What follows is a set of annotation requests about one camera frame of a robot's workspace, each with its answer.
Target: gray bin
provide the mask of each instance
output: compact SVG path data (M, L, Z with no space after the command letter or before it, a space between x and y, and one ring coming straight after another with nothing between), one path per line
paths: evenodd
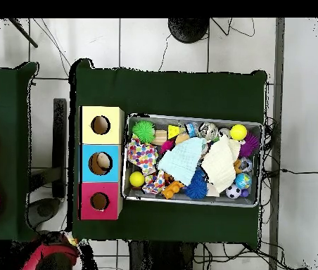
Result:
M231 128L235 124L242 124L248 131L257 136L260 139L260 147L250 157L253 162L253 170L248 173L252 177L252 186L248 189L249 196L246 198L239 197L237 199L228 198L225 191L220 193L220 197L207 196L202 200L193 200L186 196L183 190L176 193L172 199L165 199L161 194L153 195L150 193L144 193L143 191L132 190L129 177L132 172L140 170L139 167L132 164L127 160L127 144L132 137L132 128L138 122L142 120L148 120L152 122L155 129L167 130L167 126L186 124L189 122L197 122L201 125L203 122L212 122L219 129L226 127ZM125 146L124 150L124 163L122 173L122 195L127 200L145 200L152 202L164 202L164 203L182 203L182 204L194 204L194 205L221 205L221 206L234 206L234 207L254 207L260 201L260 180L262 175L262 159L263 159L263 144L264 144L264 127L260 123L255 122L239 122L230 120L213 120L202 118L187 118L187 117L173 117L173 116L159 116L159 115L145 115L141 117L135 114L131 114L127 117L127 126L125 129Z

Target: orange toy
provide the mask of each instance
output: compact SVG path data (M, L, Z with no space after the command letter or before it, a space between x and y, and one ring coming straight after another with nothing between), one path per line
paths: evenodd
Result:
M180 183L179 181L174 181L172 184L167 186L162 194L165 196L166 199L173 198L173 195L179 191L180 188L184 187L184 184Z

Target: soccer ball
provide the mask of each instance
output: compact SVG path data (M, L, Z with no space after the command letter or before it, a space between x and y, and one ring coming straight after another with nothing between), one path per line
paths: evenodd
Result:
M225 190L225 193L228 198L237 199L237 197L241 195L241 189L235 184L232 184Z

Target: green mat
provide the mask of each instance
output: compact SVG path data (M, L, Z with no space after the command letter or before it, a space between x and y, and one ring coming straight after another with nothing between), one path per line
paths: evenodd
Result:
M0 240L30 240L25 221L28 190L27 95L36 63L0 68Z
M87 59L70 70L69 159L78 177L80 105L118 106L128 113L147 113L263 123L263 71L231 73L142 72L92 69ZM73 190L72 234L77 238L236 242L257 247L258 206L253 208L124 201L117 221L79 221L77 183Z

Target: red object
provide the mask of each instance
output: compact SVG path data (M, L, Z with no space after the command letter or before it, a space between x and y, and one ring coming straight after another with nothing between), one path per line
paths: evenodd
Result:
M56 252L63 252L71 260L74 266L77 263L79 253L74 246L70 247L64 244L45 245L41 244L30 256L30 259L25 263L21 270L35 270L39 261Z

